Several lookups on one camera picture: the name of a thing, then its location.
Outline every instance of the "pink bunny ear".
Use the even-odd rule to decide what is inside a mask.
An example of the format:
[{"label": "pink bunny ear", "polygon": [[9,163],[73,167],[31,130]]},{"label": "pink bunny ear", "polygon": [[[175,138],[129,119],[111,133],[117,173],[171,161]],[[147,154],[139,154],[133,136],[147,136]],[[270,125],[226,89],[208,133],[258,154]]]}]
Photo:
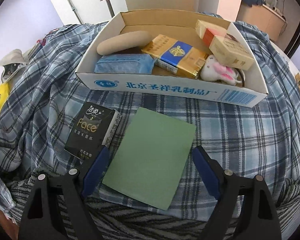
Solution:
[{"label": "pink bunny ear", "polygon": [[227,72],[230,73],[230,74],[235,74],[233,68],[230,68],[230,67],[226,67],[227,69]]},{"label": "pink bunny ear", "polygon": [[227,72],[227,68],[221,65],[219,62],[215,62],[212,65],[214,67],[214,70],[220,75],[225,74]]},{"label": "pink bunny ear", "polygon": [[229,76],[228,74],[222,74],[221,76],[231,81],[234,80],[234,78],[232,76]]}]

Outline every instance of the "blue and gold package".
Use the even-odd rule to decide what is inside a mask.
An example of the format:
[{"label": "blue and gold package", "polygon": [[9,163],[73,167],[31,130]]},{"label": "blue and gold package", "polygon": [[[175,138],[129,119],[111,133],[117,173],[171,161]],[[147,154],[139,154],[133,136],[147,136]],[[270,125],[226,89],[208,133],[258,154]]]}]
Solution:
[{"label": "blue and gold package", "polygon": [[158,35],[142,49],[159,67],[180,77],[197,79],[208,54],[184,42]]}]

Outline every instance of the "metal screw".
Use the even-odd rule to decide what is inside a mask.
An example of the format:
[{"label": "metal screw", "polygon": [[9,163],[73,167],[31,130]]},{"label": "metal screw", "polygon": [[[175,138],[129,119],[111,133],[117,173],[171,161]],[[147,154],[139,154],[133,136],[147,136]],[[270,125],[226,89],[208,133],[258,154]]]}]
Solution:
[{"label": "metal screw", "polygon": [[69,170],[69,174],[70,175],[75,175],[75,174],[77,174],[77,172],[78,172],[77,169],[71,169],[71,170]]},{"label": "metal screw", "polygon": [[227,170],[225,170],[225,174],[226,174],[227,176],[232,176],[233,171],[227,169]]},{"label": "metal screw", "polygon": [[258,180],[258,181],[263,181],[263,177],[262,177],[261,175],[257,175],[257,176],[256,176],[256,180]]},{"label": "metal screw", "polygon": [[46,178],[46,175],[44,175],[44,174],[40,174],[39,176],[38,176],[38,179],[39,180],[43,180],[43,179],[45,179]]}]

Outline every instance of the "cigarette pack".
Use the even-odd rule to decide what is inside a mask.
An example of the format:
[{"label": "cigarette pack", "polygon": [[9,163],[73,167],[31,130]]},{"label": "cigarette pack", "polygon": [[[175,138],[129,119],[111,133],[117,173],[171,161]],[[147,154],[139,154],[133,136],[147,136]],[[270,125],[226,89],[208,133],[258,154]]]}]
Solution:
[{"label": "cigarette pack", "polygon": [[158,35],[142,49],[155,64],[180,77],[197,79],[208,54],[184,42]]},{"label": "cigarette pack", "polygon": [[248,70],[253,64],[253,57],[225,28],[198,20],[195,30],[222,65]]}]

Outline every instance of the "white cardboard box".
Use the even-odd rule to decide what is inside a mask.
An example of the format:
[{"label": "white cardboard box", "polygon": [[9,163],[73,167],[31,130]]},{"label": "white cardboard box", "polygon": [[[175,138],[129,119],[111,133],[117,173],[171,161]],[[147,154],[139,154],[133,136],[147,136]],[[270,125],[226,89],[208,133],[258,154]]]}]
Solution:
[{"label": "white cardboard box", "polygon": [[94,73],[95,63],[101,57],[97,53],[98,44],[119,34],[137,30],[147,30],[153,37],[163,34],[211,53],[195,32],[197,19],[209,21],[228,29],[228,33],[233,35],[254,57],[247,42],[232,22],[179,10],[135,10],[119,13],[108,22],[87,49],[75,73],[92,90],[164,94],[239,106],[255,106],[268,95],[265,80],[255,57],[254,64],[245,71],[245,88],[177,77],[172,74],[166,75],[167,72],[159,67],[152,75]]}]

